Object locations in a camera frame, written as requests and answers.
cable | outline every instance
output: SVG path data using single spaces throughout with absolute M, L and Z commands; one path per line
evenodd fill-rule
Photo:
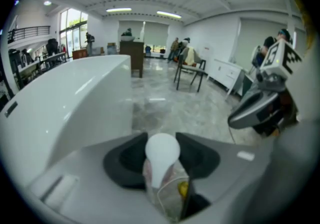
M 164 207 L 164 205 L 162 204 L 162 202 L 161 202 L 161 200 L 160 200 L 160 198 L 159 198 L 159 193 L 160 193 L 160 191 L 162 190 L 162 189 L 164 189 L 166 186 L 168 186 L 169 184 L 171 184 L 172 182 L 174 182 L 174 181 L 176 181 L 176 180 L 178 180 L 178 179 L 183 179 L 183 178 L 187 178 L 188 180 L 189 180 L 189 177 L 179 177 L 179 178 L 174 178 L 173 180 L 170 180 L 167 184 L 165 184 L 162 188 L 160 188 L 159 189 L 159 191 L 156 193 L 156 196 L 157 196 L 157 198 L 158 198 L 158 201 L 159 201 L 159 203 L 160 203 L 160 205 L 161 205 L 161 207 L 162 207 L 162 210 L 164 211 L 163 213 L 166 215 L 166 210 L 165 210 L 165 207 Z
M 231 135 L 231 138 L 232 138 L 234 144 L 236 144 L 236 141 L 235 141 L 235 139 L 233 138 L 233 135 L 232 135 L 232 132 L 231 132 L 231 130 L 230 130 L 230 126 L 229 126 L 229 125 L 228 125 L 228 128 L 229 128 L 229 133 L 230 133 L 230 135 Z

marble floor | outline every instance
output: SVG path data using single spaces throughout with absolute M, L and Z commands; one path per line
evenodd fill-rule
M 204 77 L 197 93 L 200 78 L 190 86 L 192 74 L 182 72 L 179 90 L 174 84 L 176 63 L 145 59 L 143 78 L 138 71 L 132 74 L 133 132 L 187 132 L 198 136 L 233 143 L 227 118 L 239 98 L 229 96 L 222 85 Z M 231 129 L 236 144 L 257 145 L 261 141 L 252 128 Z

railing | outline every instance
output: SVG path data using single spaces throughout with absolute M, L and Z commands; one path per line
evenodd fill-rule
M 26 27 L 8 32 L 8 44 L 34 36 L 50 34 L 50 26 Z

chair leg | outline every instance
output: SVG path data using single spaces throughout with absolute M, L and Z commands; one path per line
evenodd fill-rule
M 204 74 L 202 73 L 202 74 L 201 74 L 201 78 L 200 78 L 199 87 L 198 87 L 198 91 L 197 91 L 197 92 L 199 92 L 199 90 L 200 90 L 200 86 L 201 86 L 201 82 L 202 82 L 203 76 L 204 76 Z
M 178 90 L 178 88 L 179 88 L 181 70 L 182 70 L 182 68 L 180 68 L 180 71 L 179 71 L 178 84 L 177 84 L 177 86 L 176 86 L 176 90 Z
M 195 81 L 195 79 L 196 79 L 196 76 L 198 75 L 198 72 L 196 72 L 195 73 L 195 75 L 194 75 L 194 78 L 193 78 L 193 80 L 191 81 L 191 84 L 190 84 L 190 86 L 192 85 L 192 83 Z
M 177 67 L 177 69 L 176 69 L 177 71 L 176 71 L 176 73 L 175 73 L 175 77 L 174 77 L 174 81 L 173 81 L 173 83 L 175 83 L 176 82 L 176 78 L 177 78 L 177 74 L 178 74 L 178 71 L 179 71 L 179 66 Z

white cabinet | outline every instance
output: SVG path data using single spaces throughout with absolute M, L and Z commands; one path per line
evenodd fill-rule
M 208 70 L 208 78 L 211 77 L 228 88 L 229 95 L 231 89 L 234 88 L 235 83 L 239 79 L 241 72 L 243 72 L 242 70 L 242 67 L 230 62 L 214 59 L 211 69 Z

